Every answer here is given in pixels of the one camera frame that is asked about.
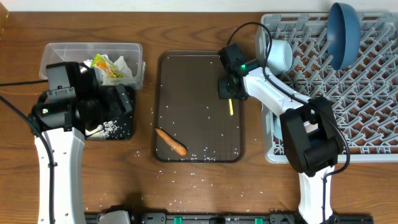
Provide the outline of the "yellow plastic spoon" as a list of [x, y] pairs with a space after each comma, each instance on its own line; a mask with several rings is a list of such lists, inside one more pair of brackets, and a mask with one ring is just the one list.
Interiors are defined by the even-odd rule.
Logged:
[[228, 103], [229, 103], [229, 113], [231, 116], [234, 115], [234, 109], [233, 109], [233, 101], [232, 99], [228, 99]]

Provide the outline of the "green yellow snack wrapper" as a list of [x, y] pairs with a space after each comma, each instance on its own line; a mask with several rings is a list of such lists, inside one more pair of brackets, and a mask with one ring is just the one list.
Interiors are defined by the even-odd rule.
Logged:
[[108, 78], [122, 78], [122, 74], [116, 70], [116, 67], [106, 57], [96, 54], [91, 65], [91, 68], [98, 68], [103, 71]]

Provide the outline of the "white tissue paper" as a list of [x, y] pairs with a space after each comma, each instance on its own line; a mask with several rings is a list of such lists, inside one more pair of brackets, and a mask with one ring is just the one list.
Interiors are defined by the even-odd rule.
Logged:
[[[93, 68], [96, 72], [96, 77], [97, 77], [97, 80], [99, 81], [100, 85], [117, 85], [120, 83], [122, 83], [124, 85], [131, 85], [135, 81], [135, 78], [132, 74], [132, 70], [128, 67], [123, 56], [120, 56], [117, 60], [115, 60], [113, 62], [109, 59], [108, 55], [106, 55], [106, 54], [100, 54], [100, 55], [103, 55], [110, 62], [112, 62], [113, 65], [116, 67], [116, 70], [119, 73], [121, 73], [123, 76], [122, 78], [108, 78], [103, 71], [101, 71], [98, 68]], [[86, 66], [90, 67], [92, 61], [93, 61], [93, 59], [88, 59], [88, 60], [85, 60], [83, 63]]]

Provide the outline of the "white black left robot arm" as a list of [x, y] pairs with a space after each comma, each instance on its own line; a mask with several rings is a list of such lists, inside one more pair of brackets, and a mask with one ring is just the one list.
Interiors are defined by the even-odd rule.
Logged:
[[35, 137], [39, 157], [38, 223], [132, 223], [133, 214], [113, 206], [87, 215], [83, 208], [81, 167], [86, 131], [134, 113], [134, 90], [126, 85], [103, 86], [98, 69], [78, 62], [46, 66], [49, 89], [29, 115], [5, 98], [1, 101], [18, 114]]

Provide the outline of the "orange carrot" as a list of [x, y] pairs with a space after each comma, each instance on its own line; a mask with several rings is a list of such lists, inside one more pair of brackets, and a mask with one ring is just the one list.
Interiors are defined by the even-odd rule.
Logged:
[[165, 131], [159, 128], [155, 128], [155, 131], [177, 154], [180, 156], [185, 156], [187, 154], [187, 149], [178, 141], [169, 136]]

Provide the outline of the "light blue rice bowl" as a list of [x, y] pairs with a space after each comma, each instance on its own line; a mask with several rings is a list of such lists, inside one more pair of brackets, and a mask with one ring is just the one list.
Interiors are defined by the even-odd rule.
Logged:
[[270, 54], [267, 67], [274, 75], [280, 75], [291, 69], [293, 53], [290, 44], [286, 40], [272, 39], [272, 46], [268, 48]]

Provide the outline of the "dark blue plate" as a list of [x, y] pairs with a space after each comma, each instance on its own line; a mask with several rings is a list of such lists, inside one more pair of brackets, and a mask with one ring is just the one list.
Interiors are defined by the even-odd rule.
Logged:
[[334, 70], [349, 67], [358, 58], [361, 28], [355, 9], [349, 4], [336, 2], [329, 11], [327, 22], [328, 53], [333, 57]]

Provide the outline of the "light blue cup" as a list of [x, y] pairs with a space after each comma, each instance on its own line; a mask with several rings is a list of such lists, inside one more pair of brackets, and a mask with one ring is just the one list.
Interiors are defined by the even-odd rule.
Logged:
[[274, 119], [274, 136], [279, 139], [279, 140], [283, 140], [282, 137], [282, 128], [281, 128], [281, 124], [280, 124], [280, 119], [279, 117], [276, 117]]

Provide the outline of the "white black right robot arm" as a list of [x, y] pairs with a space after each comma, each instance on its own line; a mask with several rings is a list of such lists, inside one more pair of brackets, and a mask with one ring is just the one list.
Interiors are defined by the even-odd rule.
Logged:
[[335, 168], [339, 154], [348, 152], [348, 144], [330, 101], [303, 95], [277, 78], [289, 71], [293, 62], [292, 48], [284, 40], [270, 37], [263, 58], [248, 60], [231, 41], [218, 56], [226, 71], [218, 80], [219, 98], [245, 100], [251, 96], [277, 116], [275, 134], [299, 174], [299, 214], [306, 223], [333, 223], [331, 177], [344, 171], [350, 159]]

